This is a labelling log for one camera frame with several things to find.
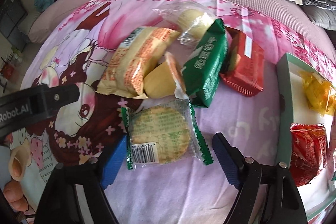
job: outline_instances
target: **metal bolt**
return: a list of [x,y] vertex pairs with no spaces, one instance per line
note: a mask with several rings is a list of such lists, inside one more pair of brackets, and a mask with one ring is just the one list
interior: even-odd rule
[[97,157],[92,157],[92,158],[89,158],[89,163],[91,164],[95,164],[98,162],[98,158]]
[[245,162],[248,163],[248,164],[252,164],[252,163],[254,163],[254,159],[251,158],[251,157],[246,157]]
[[287,168],[287,164],[285,164],[283,161],[279,162],[279,166],[283,169]]
[[64,164],[61,163],[61,162],[57,163],[56,166],[55,166],[55,168],[58,169],[58,170],[62,169],[63,167],[64,167]]

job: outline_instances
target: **6 926664 barcode number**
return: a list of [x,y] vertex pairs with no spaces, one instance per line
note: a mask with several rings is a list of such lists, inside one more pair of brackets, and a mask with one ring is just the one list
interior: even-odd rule
[[132,144],[132,157],[134,163],[158,163],[158,151],[155,142]]

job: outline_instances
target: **yellow wrapped candy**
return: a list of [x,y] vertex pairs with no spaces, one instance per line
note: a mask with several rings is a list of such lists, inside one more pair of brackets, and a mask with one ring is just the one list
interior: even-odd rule
[[308,106],[320,113],[334,115],[336,108],[336,90],[332,83],[316,72],[300,72],[303,90]]

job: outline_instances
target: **red packet in box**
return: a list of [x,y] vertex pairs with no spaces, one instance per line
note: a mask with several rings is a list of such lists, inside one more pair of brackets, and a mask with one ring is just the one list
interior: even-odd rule
[[245,96],[264,90],[264,50],[240,30],[226,27],[232,36],[227,71],[220,73],[224,83]]
[[322,124],[291,124],[290,172],[297,187],[311,182],[327,161],[327,135]]

